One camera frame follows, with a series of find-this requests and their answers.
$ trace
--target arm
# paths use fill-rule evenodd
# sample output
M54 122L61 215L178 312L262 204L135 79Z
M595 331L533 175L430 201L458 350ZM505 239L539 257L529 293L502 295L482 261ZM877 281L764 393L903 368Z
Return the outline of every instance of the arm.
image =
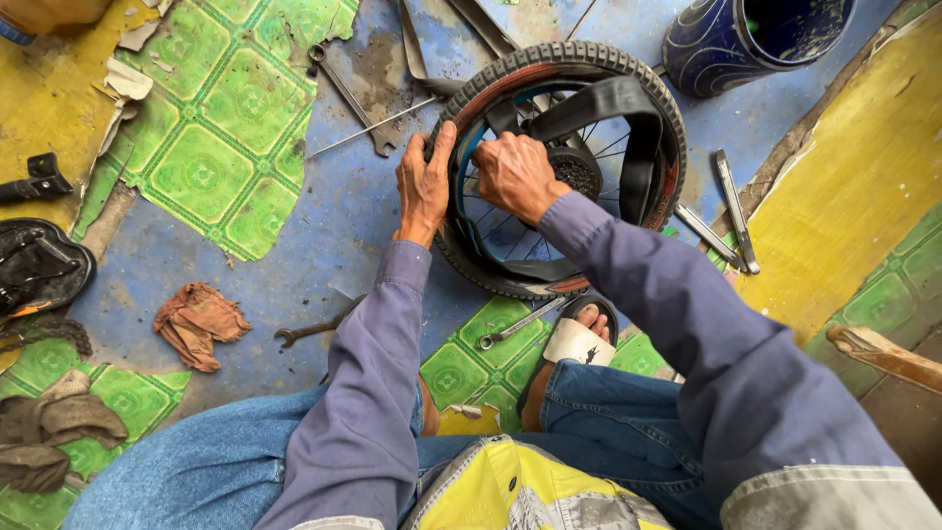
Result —
M402 226L382 255L373 289L333 336L331 385L291 435L284 490L256 529L342 516L394 529L414 492L418 456L409 420L422 291L432 235L447 205L445 163L454 125L442 128L428 166L422 158L427 138L413 136L396 169Z
M873 422L791 331L745 305L707 257L571 191L539 224L687 381L681 421L717 504L785 466L901 466Z
M705 255L556 181L537 141L504 133L475 164L481 197L536 225L687 378L678 412L703 448L704 489L723 504L723 524L940 522L840 381L746 306Z

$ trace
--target jeans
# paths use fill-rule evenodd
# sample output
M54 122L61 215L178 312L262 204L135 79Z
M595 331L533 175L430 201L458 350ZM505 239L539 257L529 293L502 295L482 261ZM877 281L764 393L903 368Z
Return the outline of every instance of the jeans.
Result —
M679 390L670 381L565 359L546 385L544 432L513 437L641 495L678 529L720 528L719 509L703 492L700 450L677 417ZM291 433L326 391L322 385L232 403L142 439L91 482L63 528L252 527L281 494ZM418 386L415 399L410 426L417 436L424 426ZM417 485L426 488L429 471L477 439L417 439Z

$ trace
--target wooden stick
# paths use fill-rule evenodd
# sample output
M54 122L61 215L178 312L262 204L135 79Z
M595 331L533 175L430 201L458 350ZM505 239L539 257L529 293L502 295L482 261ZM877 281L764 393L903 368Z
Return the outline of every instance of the wooden stick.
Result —
M942 364L908 352L866 327L835 325L825 335L850 358L942 395Z

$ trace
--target sandal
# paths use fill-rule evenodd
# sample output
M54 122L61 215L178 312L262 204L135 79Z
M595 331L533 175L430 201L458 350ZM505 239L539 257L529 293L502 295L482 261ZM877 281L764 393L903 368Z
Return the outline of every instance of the sandal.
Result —
M598 314L608 317L605 326L609 329L609 341L605 342L595 335L588 327L576 322L576 316L583 307L595 304ZM615 357L615 346L618 344L618 313L611 303L593 294L584 294L565 306L556 322L549 342L543 349L543 354L536 363L536 368L530 375L527 385L517 398L517 415L521 415L527 403L530 386L537 373L543 369L547 362L559 362L565 358L576 359L582 364L608 366Z

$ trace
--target blue bucket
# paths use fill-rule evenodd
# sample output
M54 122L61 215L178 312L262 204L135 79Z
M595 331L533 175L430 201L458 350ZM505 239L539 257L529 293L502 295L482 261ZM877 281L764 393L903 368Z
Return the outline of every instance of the blue bucket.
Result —
M664 68L691 97L710 97L807 66L844 35L855 0L699 0L664 35Z

